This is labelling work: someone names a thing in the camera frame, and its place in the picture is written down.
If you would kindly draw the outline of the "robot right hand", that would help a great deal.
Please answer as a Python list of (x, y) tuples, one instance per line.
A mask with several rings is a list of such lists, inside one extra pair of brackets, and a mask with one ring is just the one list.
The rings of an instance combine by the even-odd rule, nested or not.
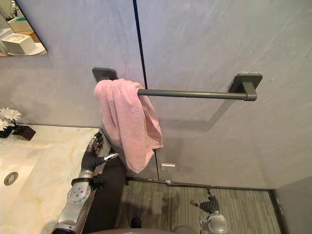
[(211, 189), (207, 188), (206, 189), (207, 194), (208, 194), (208, 200), (205, 202), (201, 203), (196, 203), (194, 200), (190, 200), (190, 204), (200, 208), (204, 212), (208, 214), (214, 214), (214, 213), (219, 213), (220, 208), (219, 208), (219, 203), (218, 200), (214, 195), (211, 194)]

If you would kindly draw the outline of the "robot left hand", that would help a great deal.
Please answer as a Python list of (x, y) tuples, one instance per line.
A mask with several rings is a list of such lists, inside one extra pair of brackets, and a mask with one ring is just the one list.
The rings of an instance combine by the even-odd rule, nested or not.
[(85, 153), (82, 157), (81, 171), (94, 172), (97, 166), (100, 166), (119, 156), (119, 153), (113, 152), (106, 156), (98, 156), (104, 143), (103, 134), (97, 132), (89, 141)]

